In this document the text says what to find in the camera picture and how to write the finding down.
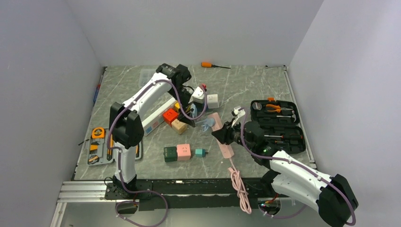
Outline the pink power strip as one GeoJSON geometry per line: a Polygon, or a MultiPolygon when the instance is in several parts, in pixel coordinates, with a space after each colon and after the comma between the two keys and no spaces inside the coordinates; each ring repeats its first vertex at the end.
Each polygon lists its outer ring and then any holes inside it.
{"type": "Polygon", "coordinates": [[[222,153],[223,158],[229,159],[234,155],[234,151],[231,145],[224,143],[225,131],[223,129],[223,123],[218,113],[212,113],[208,115],[209,118],[214,120],[214,125],[212,126],[212,135],[216,138],[218,146],[222,153]]]}

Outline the yellow cube socket adapter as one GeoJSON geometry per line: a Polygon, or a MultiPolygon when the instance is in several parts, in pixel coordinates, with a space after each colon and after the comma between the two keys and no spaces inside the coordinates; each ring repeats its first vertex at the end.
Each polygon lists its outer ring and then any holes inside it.
{"type": "Polygon", "coordinates": [[[179,106],[179,103],[178,103],[178,102],[176,102],[176,103],[174,104],[174,110],[175,110],[176,112],[179,112],[180,106],[179,106]]]}

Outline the red cube socket adapter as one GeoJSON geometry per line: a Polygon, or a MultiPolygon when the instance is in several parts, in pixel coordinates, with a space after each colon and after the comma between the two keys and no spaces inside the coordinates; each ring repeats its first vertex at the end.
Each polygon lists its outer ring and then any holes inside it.
{"type": "Polygon", "coordinates": [[[178,112],[176,112],[173,108],[169,108],[168,110],[166,110],[163,114],[163,119],[164,121],[171,126],[172,122],[174,120],[176,120],[179,116],[178,112]]]}

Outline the light blue power strip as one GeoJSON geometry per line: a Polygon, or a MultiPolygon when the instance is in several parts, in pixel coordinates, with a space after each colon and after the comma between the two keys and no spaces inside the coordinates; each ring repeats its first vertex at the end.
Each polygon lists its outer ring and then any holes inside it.
{"type": "Polygon", "coordinates": [[[198,109],[194,103],[191,104],[190,111],[191,111],[192,118],[198,117],[198,109]]]}

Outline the teal small plug adapter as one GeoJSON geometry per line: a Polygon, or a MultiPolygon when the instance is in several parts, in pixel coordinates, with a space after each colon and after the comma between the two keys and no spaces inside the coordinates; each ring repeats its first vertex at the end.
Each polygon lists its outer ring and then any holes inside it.
{"type": "Polygon", "coordinates": [[[205,157],[208,152],[203,148],[197,148],[195,150],[195,157],[205,157]]]}

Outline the white cube socket adapter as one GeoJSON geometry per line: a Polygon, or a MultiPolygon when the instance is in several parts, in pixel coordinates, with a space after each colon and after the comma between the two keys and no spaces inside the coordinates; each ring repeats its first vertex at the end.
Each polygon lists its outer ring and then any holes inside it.
{"type": "Polygon", "coordinates": [[[209,109],[217,109],[219,106],[218,94],[207,95],[207,107],[209,109]]]}

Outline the white power strip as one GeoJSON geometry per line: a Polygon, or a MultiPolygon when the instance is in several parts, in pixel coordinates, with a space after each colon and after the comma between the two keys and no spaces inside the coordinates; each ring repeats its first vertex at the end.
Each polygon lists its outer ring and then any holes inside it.
{"type": "Polygon", "coordinates": [[[150,116],[142,121],[142,126],[144,130],[144,136],[148,136],[152,131],[154,131],[161,123],[164,122],[162,114],[172,108],[176,100],[172,97],[167,100],[163,105],[156,109],[150,116]]]}

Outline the beige cube socket adapter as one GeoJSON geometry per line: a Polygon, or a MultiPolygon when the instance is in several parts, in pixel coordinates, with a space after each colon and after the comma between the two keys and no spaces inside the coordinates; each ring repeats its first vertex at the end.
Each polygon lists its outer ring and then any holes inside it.
{"type": "Polygon", "coordinates": [[[171,127],[177,134],[181,135],[187,130],[188,125],[179,121],[178,119],[175,119],[171,122],[171,127]]]}

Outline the pink cube socket adapter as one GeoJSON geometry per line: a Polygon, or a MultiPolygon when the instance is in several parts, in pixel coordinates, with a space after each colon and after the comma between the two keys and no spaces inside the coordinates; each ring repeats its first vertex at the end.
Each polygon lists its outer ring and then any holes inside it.
{"type": "Polygon", "coordinates": [[[177,148],[177,160],[178,161],[186,161],[190,160],[192,154],[189,144],[178,144],[177,148]]]}

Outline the dark green cube adapter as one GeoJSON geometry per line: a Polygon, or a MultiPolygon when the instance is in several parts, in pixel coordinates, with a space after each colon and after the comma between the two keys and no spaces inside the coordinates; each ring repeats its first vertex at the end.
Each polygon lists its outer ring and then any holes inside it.
{"type": "Polygon", "coordinates": [[[177,147],[164,147],[163,149],[164,161],[175,162],[178,160],[177,147]]]}

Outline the blue cube socket adapter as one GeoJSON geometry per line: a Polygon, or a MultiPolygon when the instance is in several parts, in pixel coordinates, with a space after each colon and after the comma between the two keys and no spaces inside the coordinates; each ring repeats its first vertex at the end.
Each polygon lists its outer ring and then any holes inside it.
{"type": "Polygon", "coordinates": [[[202,112],[203,109],[205,109],[205,111],[208,110],[207,104],[204,104],[204,103],[197,103],[197,102],[195,102],[194,104],[195,104],[195,106],[196,106],[196,108],[197,108],[197,110],[198,110],[199,112],[202,112]]]}

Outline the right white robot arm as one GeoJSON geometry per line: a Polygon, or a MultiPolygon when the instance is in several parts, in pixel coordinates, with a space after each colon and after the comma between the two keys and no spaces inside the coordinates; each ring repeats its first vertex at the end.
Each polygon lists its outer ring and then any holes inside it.
{"type": "Polygon", "coordinates": [[[254,161],[268,169],[261,178],[261,192],[286,195],[314,209],[331,227],[356,224],[358,201],[345,177],[331,176],[293,158],[265,139],[255,121],[233,126],[226,122],[211,133],[221,144],[243,146],[254,161]]]}

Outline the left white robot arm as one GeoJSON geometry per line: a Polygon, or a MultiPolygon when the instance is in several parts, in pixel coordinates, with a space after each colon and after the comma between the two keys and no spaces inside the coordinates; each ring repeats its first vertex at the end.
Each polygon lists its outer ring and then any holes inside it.
{"type": "Polygon", "coordinates": [[[115,102],[110,108],[109,132],[117,152],[117,169],[114,182],[120,182],[117,192],[125,199],[136,192],[137,173],[135,170],[135,149],[142,141],[145,130],[142,118],[151,106],[164,94],[169,93],[180,105],[179,117],[195,126],[189,114],[191,93],[184,84],[191,79],[191,73],[184,65],[173,67],[160,65],[152,78],[130,99],[122,104],[115,102]]]}

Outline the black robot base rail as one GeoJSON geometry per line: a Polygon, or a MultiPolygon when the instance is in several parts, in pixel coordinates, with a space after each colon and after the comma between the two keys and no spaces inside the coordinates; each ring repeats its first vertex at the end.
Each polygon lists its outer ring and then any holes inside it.
{"type": "Polygon", "coordinates": [[[126,192],[112,182],[105,184],[107,201],[138,201],[140,211],[239,207],[239,198],[228,178],[217,179],[139,179],[139,194],[126,192]]]}

